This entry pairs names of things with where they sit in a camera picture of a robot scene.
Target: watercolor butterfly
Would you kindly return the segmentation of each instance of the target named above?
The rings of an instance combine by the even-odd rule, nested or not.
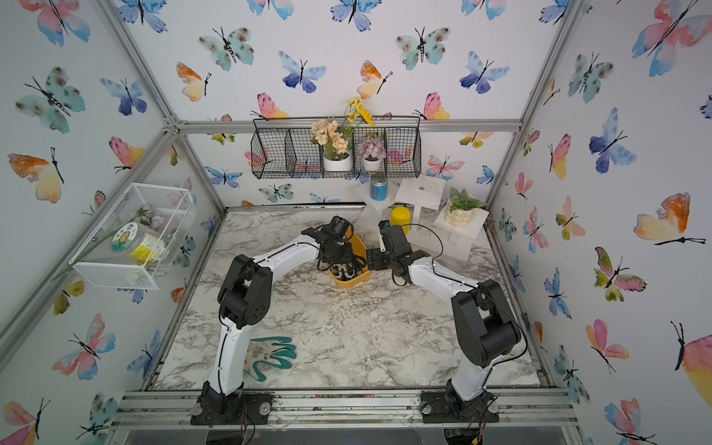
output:
[[[606,361],[608,365],[608,373],[611,371],[616,372],[616,370],[611,366],[608,361],[608,357],[619,358],[625,360],[630,358],[628,350],[621,345],[608,345],[606,347],[606,341],[608,338],[608,324],[601,319],[597,319],[593,322],[593,326],[586,326],[586,335],[588,335],[588,341],[591,342],[591,348],[598,352],[603,360]]]
[[[517,182],[514,183],[514,190],[517,191],[517,194],[524,198],[524,201],[527,200],[526,195],[524,195],[526,192],[529,191],[530,188],[534,185],[534,179],[529,179],[527,183],[524,183],[524,172],[519,173],[519,179]]]
[[[564,135],[559,141],[559,145],[554,150],[554,144],[549,144],[549,154],[551,155],[551,162],[549,164],[549,173],[554,171],[554,174],[559,179],[564,179],[566,177],[566,156],[569,155],[569,149],[571,148],[571,136]]]
[[[532,129],[527,135],[527,140],[524,141],[524,156],[528,155],[532,151],[532,144],[539,139],[539,130]]]
[[[118,157],[123,164],[122,166],[114,167],[116,169],[114,173],[118,173],[121,170],[126,169],[131,170],[133,167],[136,167],[139,159],[141,159],[141,156],[143,156],[146,151],[139,147],[129,146],[126,142],[116,136],[113,136],[109,140],[109,147],[111,147],[111,151],[114,152],[116,157]]]
[[[138,97],[143,95],[143,90],[141,90],[141,85],[139,85],[138,80],[127,86],[128,82],[126,79],[121,80],[121,85],[116,82],[112,82],[108,79],[99,80],[104,88],[109,90],[111,97],[119,98],[119,112],[124,116],[131,116],[133,114],[133,108],[136,108],[138,112],[146,112],[148,105],[143,99]]]
[[[401,62],[403,62],[408,71],[411,71],[418,64],[418,54],[420,54],[420,63],[423,63],[423,56],[425,56],[430,63],[437,65],[445,53],[445,45],[440,42],[447,40],[450,35],[450,28],[437,29],[425,37],[423,37],[425,27],[423,27],[422,32],[418,31],[417,28],[415,32],[418,34],[418,39],[411,36],[398,36],[396,38],[398,49],[403,51],[401,53]]]
[[[621,412],[613,403],[603,409],[606,420],[622,433],[616,433],[623,436],[623,440],[619,445],[640,445],[641,442],[648,442],[656,445],[655,442],[650,442],[648,439],[655,437],[655,434],[648,437],[643,437],[639,434],[640,430],[640,405],[638,400],[621,400]]]
[[[522,273],[519,270],[519,255],[514,257],[514,264],[508,264],[508,266],[509,271],[512,273],[512,278],[517,283],[517,289],[521,293],[527,293],[527,290],[524,289],[524,282],[522,282]]]
[[[215,185],[227,184],[233,189],[240,187],[240,184],[237,183],[236,179],[242,176],[242,173],[228,173],[227,170],[223,170],[221,173],[210,167],[205,167],[205,170],[213,175],[213,177],[210,178],[210,182]]]
[[[382,77],[381,73],[373,66],[373,63],[365,61],[363,65],[361,65],[361,80],[366,83],[356,88],[356,92],[359,93],[362,99],[368,99],[374,94],[381,92],[383,84],[386,83],[386,80],[388,80],[392,74],[393,71],[388,73],[386,77]]]
[[[507,241],[512,241],[512,235],[517,233],[517,226],[510,219],[511,216],[502,207],[502,219],[499,220],[499,229],[504,231],[504,238]]]
[[[486,5],[487,18],[490,20],[499,17],[507,9],[506,0],[462,0],[462,11],[469,16],[477,6],[482,9],[483,5]]]
[[[279,187],[271,185],[270,187],[272,188],[272,190],[259,190],[265,195],[265,198],[267,198],[273,204],[277,202],[277,199],[292,199],[294,197],[294,193],[292,193],[291,191],[292,184],[282,184]]]
[[[571,318],[569,308],[566,306],[566,302],[564,301],[566,296],[563,292],[560,292],[560,286],[561,279],[559,276],[559,268],[556,268],[556,271],[554,272],[554,279],[550,281],[549,278],[547,278],[544,281],[544,289],[551,294],[547,295],[551,298],[551,301],[549,302],[549,312],[551,312],[551,315],[556,316],[559,309],[561,309],[562,314],[566,315],[568,318]]]
[[[141,17],[141,24],[144,19],[153,31],[162,33],[167,30],[163,20],[156,17],[156,14],[166,4],[166,0],[121,0],[125,5],[119,8],[119,14],[128,23],[136,23],[136,19]]]
[[[569,399],[572,403],[591,402],[591,397],[588,391],[581,383],[581,380],[574,375],[578,371],[574,369],[574,362],[569,364],[569,356],[564,349],[564,345],[559,345],[559,354],[554,359],[554,370],[557,374],[564,376],[566,382],[566,392],[569,394]]]
[[[682,323],[680,323],[680,330],[677,330],[675,323],[670,323],[675,327],[677,341],[680,343],[680,353],[677,357],[675,370],[679,370],[680,365],[682,365],[697,392],[712,407],[712,384],[710,384],[712,368],[709,365],[712,357],[712,335],[702,337],[685,345],[685,331],[682,328]]]
[[[91,404],[91,412],[89,413],[89,423],[91,426],[89,428],[85,426],[80,426],[84,430],[79,437],[84,434],[91,433],[82,441],[81,445],[103,445],[109,439],[109,435],[105,432],[101,432],[104,429],[109,429],[108,425],[104,425],[114,418],[116,413],[119,411],[119,404],[110,397],[109,400],[104,403],[104,394],[99,392],[94,396],[94,400]]]
[[[606,300],[623,301],[624,298],[621,289],[631,292],[642,292],[645,290],[647,284],[643,281],[643,278],[621,273],[622,271],[629,269],[627,267],[621,268],[621,265],[623,264],[623,257],[621,257],[618,268],[613,270],[611,258],[608,256],[605,249],[597,247],[596,252],[598,253],[598,265],[601,269],[593,269],[596,273],[596,283],[593,286],[597,288],[604,288],[606,290]]]
[[[465,88],[470,88],[472,85],[477,85],[477,93],[484,94],[490,90],[490,82],[503,78],[509,73],[509,67],[489,68],[494,61],[486,61],[482,64],[480,58],[474,51],[470,51],[467,55],[467,66],[470,74],[460,79],[460,85]]]
[[[304,66],[308,61],[302,63],[296,63],[294,59],[288,56],[284,51],[279,52],[279,59],[282,61],[282,68],[289,71],[289,74],[282,78],[282,81],[289,88],[297,88],[297,85],[302,85],[302,90],[305,93],[314,93],[316,91],[316,85],[312,80],[319,80],[326,74],[326,67],[324,65],[318,66],[316,68],[306,68]]]
[[[483,165],[482,172],[484,176],[480,176],[479,178],[477,178],[477,184],[489,184],[494,180],[494,172],[490,167]]]
[[[79,366],[77,371],[79,379],[91,380],[94,378],[99,373],[99,368],[96,365],[96,359],[99,358],[99,354],[113,350],[116,343],[116,335],[114,333],[102,336],[104,328],[106,328],[106,324],[104,324],[101,314],[98,313],[89,325],[86,342],[79,340],[79,337],[75,334],[74,338],[76,340],[69,341],[78,343],[81,347],[59,359],[52,366],[52,370],[59,370],[62,374],[69,375]]]
[[[78,297],[84,293],[84,281],[69,283],[54,299],[54,315],[64,314],[69,309],[69,298]]]
[[[250,6],[250,11],[261,16],[262,11],[265,9],[265,4],[269,9],[270,0],[247,0],[247,4]],[[294,4],[291,0],[272,0],[272,6],[274,6],[274,10],[282,20],[286,20],[294,12]]]
[[[64,178],[57,167],[57,160],[54,158],[55,148],[50,147],[52,165],[39,157],[7,155],[10,158],[10,167],[20,178],[27,178],[30,182],[37,182],[35,196],[40,201],[49,201],[57,204],[62,195],[62,184]]]
[[[541,224],[538,223],[539,218],[536,211],[536,207],[529,214],[529,221],[524,222],[524,227],[522,228],[522,233],[529,235],[529,252],[536,253],[537,244],[541,248],[546,248],[549,246],[549,241],[546,241],[546,237],[542,234],[539,229],[544,225],[542,221]]]
[[[588,103],[601,91],[601,79],[607,78],[613,72],[613,64],[610,62],[596,63],[597,59],[598,55],[594,57],[593,53],[591,53],[591,64],[586,69],[588,64],[586,56],[579,54],[576,57],[575,72],[569,82],[569,97],[576,94],[576,92],[581,93],[583,91],[583,101]]]
[[[613,107],[608,115],[608,120],[603,123],[603,136],[591,136],[591,141],[588,144],[592,155],[600,153],[596,159],[596,171],[601,174],[608,171],[610,161],[616,165],[630,165],[638,158],[618,144],[618,141],[627,136],[621,137],[623,130],[616,136],[617,131],[618,109]]]
[[[655,18],[662,23],[655,23],[638,36],[633,45],[633,58],[638,58],[650,51],[655,53],[650,63],[650,77],[663,75],[675,66],[677,46],[692,47],[712,33],[712,16],[687,17],[687,13],[698,0],[691,0],[687,7],[682,2],[661,0],[655,8]]]
[[[571,197],[566,197],[563,209],[564,213],[556,214],[556,224],[563,226],[563,229],[561,229],[561,237],[569,241],[571,235],[584,236],[586,231],[573,221],[573,219],[578,218],[578,216],[576,216],[576,213],[571,209]]]
[[[460,167],[465,165],[464,161],[449,162],[450,156],[445,156],[445,162],[442,162],[440,158],[435,155],[430,155],[430,160],[428,165],[431,165],[425,173],[431,177],[440,176],[442,179],[449,181],[455,177],[454,170],[460,170]]]
[[[247,28],[237,28],[225,37],[222,26],[220,32],[213,28],[215,34],[220,36],[222,43],[213,36],[198,37],[198,42],[203,48],[210,51],[210,56],[215,64],[220,65],[223,71],[230,71],[233,62],[241,61],[246,65],[252,65],[255,60],[255,50],[245,42],[250,40],[250,30]]]
[[[678,193],[667,197],[660,203],[658,217],[651,215],[638,215],[638,224],[633,232],[643,239],[660,241],[656,246],[668,243],[693,243],[705,244],[704,238],[685,238],[682,234],[687,230],[687,218],[690,216],[690,194]]]
[[[366,17],[366,14],[370,14],[371,10],[377,5],[381,4],[381,0],[339,0],[340,5],[333,6],[331,8],[331,19],[333,21],[342,22],[349,18],[348,23],[351,23],[351,19],[356,25],[356,29],[363,32],[371,29],[371,21]]]
[[[27,95],[15,102],[15,110],[30,117],[37,116],[40,118],[40,124],[50,130],[59,130],[62,134],[69,133],[69,122],[64,114],[71,116],[68,110],[80,112],[86,110],[84,99],[82,99],[79,90],[74,87],[67,86],[69,76],[67,76],[64,68],[56,66],[52,68],[47,75],[44,90],[37,79],[32,77],[35,85],[25,86],[33,88],[42,93],[42,96]]]
[[[158,355],[158,348],[161,346],[161,331],[156,329],[151,339],[151,347],[145,346],[146,349],[143,350],[141,357],[138,357],[133,362],[129,363],[126,370],[129,372],[139,372],[143,369],[143,378],[146,379],[148,376],[148,369],[151,368],[151,363],[153,359]]]
[[[74,15],[79,9],[76,0],[19,0],[20,6],[30,12],[41,11],[37,17],[37,27],[55,45],[64,46],[64,33],[89,41],[89,25]]]

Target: butterfly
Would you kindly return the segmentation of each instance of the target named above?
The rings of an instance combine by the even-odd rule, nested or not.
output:
[[[297,85],[301,83],[302,90],[304,90],[305,93],[314,93],[316,91],[316,85],[314,85],[312,80],[319,80],[326,74],[326,67],[324,65],[304,69],[308,61],[302,63],[302,61],[299,60],[299,63],[296,63],[294,59],[287,56],[284,51],[279,52],[279,58],[282,61],[282,68],[289,71],[289,74],[282,78],[284,84],[289,88],[297,88]]]
[[[561,229],[561,237],[566,241],[571,239],[571,235],[584,236],[586,234],[583,227],[573,221],[574,218],[578,218],[578,216],[571,210],[571,197],[566,197],[564,201],[564,213],[556,214],[556,224],[564,226],[563,229]]]
[[[273,204],[277,202],[277,199],[292,199],[294,197],[294,193],[291,191],[292,184],[282,184],[279,187],[271,185],[270,187],[272,190],[260,189],[260,192]]]
[[[460,145],[468,145],[472,142],[472,146],[475,148],[482,147],[485,142],[482,139],[487,139],[494,134],[494,131],[475,131],[475,132],[465,132],[462,139],[460,139]]]
[[[482,173],[484,176],[477,178],[477,184],[489,184],[494,179],[494,172],[490,167],[486,165],[482,166]]]
[[[524,184],[524,172],[520,172],[518,181],[514,183],[514,190],[516,190],[517,194],[524,198],[524,201],[526,201],[527,197],[524,194],[528,192],[533,185],[534,179],[529,179],[527,183]]]
[[[151,363],[153,359],[158,355],[158,348],[161,346],[161,331],[156,329],[151,339],[151,347],[145,346],[146,349],[143,350],[141,357],[138,357],[133,362],[129,363],[126,370],[129,372],[139,372],[143,368],[143,378],[146,379],[148,375],[148,369],[151,368]]]
[[[524,227],[522,228],[522,233],[525,235],[529,235],[529,252],[531,253],[536,253],[536,246],[537,244],[541,248],[546,248],[549,246],[549,241],[546,241],[546,237],[544,234],[542,234],[539,229],[544,225],[542,222],[541,224],[537,225],[539,221],[538,214],[536,211],[536,207],[534,207],[534,210],[529,214],[529,221],[524,222]]]
[[[517,233],[517,226],[510,219],[511,216],[502,207],[502,219],[499,220],[499,229],[504,231],[504,238],[507,241],[512,241],[512,235]]]
[[[205,170],[207,170],[208,173],[213,175],[213,177],[210,178],[210,182],[215,185],[227,184],[233,189],[240,187],[240,184],[238,184],[235,179],[242,176],[242,173],[228,173],[227,170],[223,170],[223,172],[221,173],[210,167],[205,167]]]
[[[91,433],[91,435],[85,437],[81,445],[103,445],[106,443],[109,435],[102,431],[109,429],[109,426],[104,424],[113,419],[118,411],[119,404],[113,397],[110,397],[109,400],[104,403],[104,394],[102,392],[96,394],[91,404],[91,412],[89,413],[89,423],[91,426],[89,428],[80,426],[84,432],[80,434],[79,437],[87,433]]]
[[[512,278],[517,283],[517,289],[521,293],[527,293],[527,290],[524,289],[524,282],[522,282],[522,273],[519,270],[519,255],[514,257],[514,264],[508,264],[508,266],[509,271],[512,273]]]
[[[62,194],[62,184],[64,178],[57,168],[57,160],[54,158],[55,148],[50,147],[52,156],[52,166],[50,163],[39,157],[7,155],[10,158],[10,167],[20,178],[27,178],[30,182],[37,182],[35,196],[40,201],[49,201],[56,204]]]
[[[598,253],[598,266],[601,268],[594,268],[593,271],[596,273],[596,283],[593,285],[597,288],[604,288],[606,290],[606,300],[623,301],[622,290],[632,291],[632,292],[642,292],[645,290],[647,284],[643,281],[643,278],[635,275],[628,275],[621,273],[629,268],[621,268],[623,264],[623,257],[618,264],[618,268],[614,271],[613,265],[611,264],[611,258],[608,253],[602,247],[596,248],[596,253]]]
[[[640,445],[641,442],[657,445],[655,442],[648,440],[655,437],[655,434],[648,437],[643,437],[639,434],[640,404],[638,400],[635,398],[633,400],[621,400],[621,409],[623,409],[623,412],[613,403],[603,409],[603,412],[606,413],[604,414],[606,420],[615,426],[618,431],[623,431],[616,433],[619,436],[623,436],[623,440],[620,441],[619,445]]]
[[[592,155],[600,153],[596,159],[596,171],[601,174],[608,171],[609,161],[613,161],[616,165],[630,165],[638,158],[618,144],[618,141],[627,136],[621,137],[623,130],[616,136],[617,131],[618,109],[613,107],[608,120],[603,123],[603,136],[591,136],[591,142],[588,144]]]
[[[544,289],[551,294],[548,295],[548,297],[551,298],[551,301],[549,302],[549,312],[551,312],[551,315],[556,316],[559,309],[561,309],[562,314],[566,315],[568,318],[571,318],[569,308],[566,306],[566,302],[564,301],[564,298],[566,297],[563,292],[560,292],[560,286],[561,279],[559,276],[559,268],[556,268],[556,271],[554,272],[554,279],[550,281],[549,278],[547,278],[544,281]]]
[[[651,241],[661,246],[668,243],[693,243],[705,244],[704,238],[685,238],[682,234],[687,230],[687,218],[690,216],[690,194],[678,193],[667,197],[660,203],[657,218],[651,215],[638,215],[638,224],[633,231],[639,238]]]
[[[54,315],[64,314],[69,309],[69,298],[78,297],[84,293],[84,282],[75,281],[69,283],[62,289],[57,298],[54,299]]]
[[[566,156],[569,155],[571,148],[571,136],[564,135],[559,141],[559,145],[554,150],[554,144],[549,144],[549,154],[551,155],[551,163],[549,164],[549,173],[554,171],[554,174],[559,179],[566,177]]]
[[[138,112],[146,112],[148,105],[143,99],[138,98],[143,95],[143,90],[141,90],[138,80],[132,83],[131,86],[127,86],[126,79],[120,81],[121,85],[108,79],[101,79],[100,82],[109,90],[111,97],[121,99],[119,112],[124,116],[131,116],[133,108],[136,108]]]
[[[601,91],[601,79],[607,78],[613,72],[613,64],[610,62],[596,63],[597,59],[598,55],[594,57],[593,53],[591,53],[591,64],[584,71],[588,64],[588,59],[583,54],[579,54],[576,57],[575,72],[569,82],[569,97],[576,94],[576,92],[581,93],[583,91],[583,101],[588,103]]]
[[[99,373],[99,369],[96,366],[96,360],[100,358],[99,354],[113,350],[116,343],[116,335],[114,333],[102,336],[104,328],[106,328],[106,325],[99,313],[89,325],[86,342],[79,340],[79,337],[75,334],[74,338],[76,340],[69,341],[78,343],[81,347],[59,359],[52,366],[52,370],[60,370],[62,374],[69,375],[74,372],[78,365],[77,376],[79,376],[79,379],[91,380],[94,378]]]
[[[215,28],[213,31],[220,36],[222,43],[213,36],[202,36],[198,37],[198,42],[203,46],[203,48],[210,51],[210,56],[215,64],[220,65],[223,71],[230,71],[233,62],[241,61],[246,65],[252,65],[255,60],[255,50],[245,42],[250,40],[250,30],[247,28],[237,28],[228,34],[227,38],[223,32],[222,26],[220,27],[220,32]]]
[[[477,93],[484,94],[490,90],[490,82],[503,78],[509,73],[509,67],[490,68],[494,61],[486,61],[482,64],[480,58],[474,51],[470,51],[467,55],[467,66],[470,74],[460,79],[460,85],[465,88],[470,88],[472,85],[477,85]]]
[[[627,359],[630,357],[628,350],[621,345],[608,345],[606,347],[606,341],[608,337],[608,324],[601,319],[597,319],[593,322],[593,326],[586,326],[586,335],[588,335],[588,341],[591,342],[591,348],[598,352],[603,360],[606,361],[608,365],[608,373],[611,371],[616,372],[608,361],[608,357]]]
[[[116,169],[114,173],[126,169],[131,170],[133,167],[136,167],[139,159],[141,159],[141,156],[143,156],[146,151],[139,147],[131,147],[116,136],[112,136],[109,140],[109,147],[111,147],[111,151],[114,152],[116,157],[118,157],[123,164],[123,166],[114,167]]]
[[[492,20],[499,17],[506,9],[506,0],[462,0],[462,11],[466,16],[469,16],[472,11],[477,9],[477,6],[482,9],[483,5],[487,5],[487,18]]]
[[[35,438],[40,438],[40,416],[42,411],[49,405],[51,400],[44,402],[44,397],[40,401],[40,409],[37,415],[33,416],[28,413],[19,403],[10,402],[3,408],[5,414],[5,422],[10,425],[24,425],[19,430],[7,436],[0,441],[2,445],[32,445],[35,443]]]
[[[371,29],[371,21],[366,17],[371,10],[381,4],[381,0],[339,0],[340,5],[331,8],[331,19],[333,21],[344,21],[346,17],[354,19],[356,29],[363,32]]]
[[[262,11],[265,9],[265,4],[267,4],[267,9],[269,9],[270,0],[247,0],[247,4],[250,6],[250,11],[254,12],[258,16],[262,15]],[[286,20],[294,12],[294,4],[291,0],[272,0],[272,5],[274,10],[277,12],[282,20]]]
[[[328,199],[328,197],[322,198],[319,195],[314,194],[314,193],[309,193],[309,197],[311,198],[312,201],[318,202],[319,204],[325,204],[327,202],[341,202],[340,198],[332,198],[332,199]]]
[[[430,63],[437,65],[445,53],[445,45],[440,42],[447,40],[450,35],[450,28],[437,29],[425,37],[423,37],[425,27],[423,27],[422,32],[418,31],[417,28],[415,32],[418,34],[418,39],[411,36],[398,36],[396,38],[398,49],[403,51],[401,53],[401,62],[410,71],[418,64],[418,54],[420,53],[420,63],[423,63],[423,56],[425,56]]]
[[[162,33],[166,31],[166,24],[163,20],[156,17],[159,11],[166,4],[166,0],[121,0],[125,5],[119,8],[119,14],[128,23],[136,23],[136,19],[141,16],[141,24],[143,24],[143,19],[146,19],[146,23],[150,26],[153,31],[157,33]]]
[[[388,80],[392,74],[393,71],[388,73],[386,77],[383,78],[381,77],[381,73],[379,73],[376,67],[373,66],[373,63],[365,61],[363,65],[361,65],[361,80],[366,83],[356,88],[356,92],[361,95],[362,99],[368,99],[374,94],[381,92],[383,84],[386,83],[386,80]]]
[[[527,140],[524,141],[524,156],[532,151],[532,144],[539,139],[539,130],[532,129],[527,135]]]
[[[42,93],[42,96],[27,95],[15,102],[15,110],[30,117],[37,116],[40,118],[40,124],[50,130],[59,130],[62,134],[69,133],[69,122],[64,114],[71,116],[68,110],[80,112],[86,110],[84,99],[82,99],[79,90],[74,87],[67,86],[69,77],[64,68],[56,66],[52,68],[47,75],[44,90],[37,79],[32,77],[35,85],[25,86],[33,88]]]
[[[655,53],[650,63],[650,77],[663,75],[675,66],[677,46],[695,46],[707,34],[712,33],[712,16],[692,16],[685,18],[698,0],[691,0],[684,7],[679,0],[661,0],[655,8],[655,18],[662,23],[655,23],[638,36],[633,45],[633,58],[638,58],[650,51]]]
[[[574,362],[572,361],[569,365],[569,356],[564,349],[564,345],[559,345],[559,354],[554,359],[554,370],[557,374],[564,376],[566,392],[569,394],[569,399],[572,403],[581,403],[582,399],[585,402],[591,402],[591,397],[589,397],[583,383],[574,375],[574,372],[578,371],[574,369]]]

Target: potted plant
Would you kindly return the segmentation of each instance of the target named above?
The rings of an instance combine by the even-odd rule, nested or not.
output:
[[[450,188],[450,197],[447,200],[447,211],[445,221],[455,227],[468,226],[479,209],[487,208],[487,203],[475,199],[467,190],[458,192],[455,187]]]

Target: jar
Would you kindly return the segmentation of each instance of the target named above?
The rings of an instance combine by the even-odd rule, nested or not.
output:
[[[371,199],[383,201],[388,196],[388,178],[383,173],[371,176]]]
[[[111,240],[114,252],[133,258],[141,265],[160,261],[167,247],[168,241],[155,230],[135,221],[119,229]]]

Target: yellow container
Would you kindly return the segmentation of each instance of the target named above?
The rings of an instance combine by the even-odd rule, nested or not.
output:
[[[346,237],[348,238],[351,235],[351,229],[349,229],[346,232]],[[350,241],[351,246],[353,247],[354,255],[358,255],[366,259],[366,245],[363,244],[363,241],[361,241],[361,238],[358,237],[357,234],[354,234],[354,236],[351,237]],[[349,281],[341,281],[337,280],[336,277],[334,277],[334,274],[331,273],[331,268],[329,268],[329,275],[331,275],[331,278],[334,279],[336,282],[336,285],[339,286],[342,289],[348,289],[356,286],[358,283],[362,283],[366,281],[367,279],[371,278],[371,275],[373,274],[373,271],[368,270],[368,266],[365,266],[363,268],[363,271],[361,275],[356,276],[356,278],[353,278]]]

